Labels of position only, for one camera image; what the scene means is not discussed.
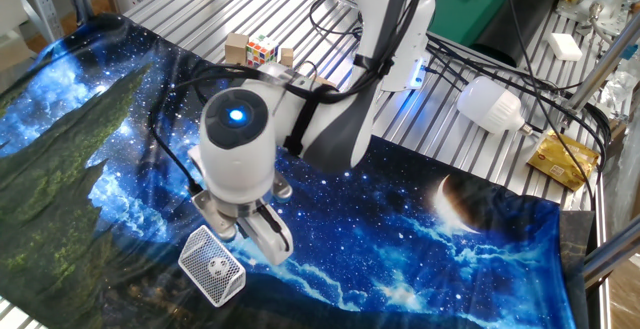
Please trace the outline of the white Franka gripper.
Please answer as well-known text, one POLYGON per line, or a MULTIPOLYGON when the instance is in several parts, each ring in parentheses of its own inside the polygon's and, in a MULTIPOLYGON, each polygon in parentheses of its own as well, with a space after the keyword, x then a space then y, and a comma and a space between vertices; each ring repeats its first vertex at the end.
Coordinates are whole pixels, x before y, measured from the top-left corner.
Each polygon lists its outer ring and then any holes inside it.
POLYGON ((200 146, 191 148, 188 156, 205 185, 192 202, 218 237, 230 241, 241 230, 271 264, 288 259, 293 237, 270 201, 286 201, 293 190, 275 170, 274 159, 256 165, 240 159, 217 160, 200 146))

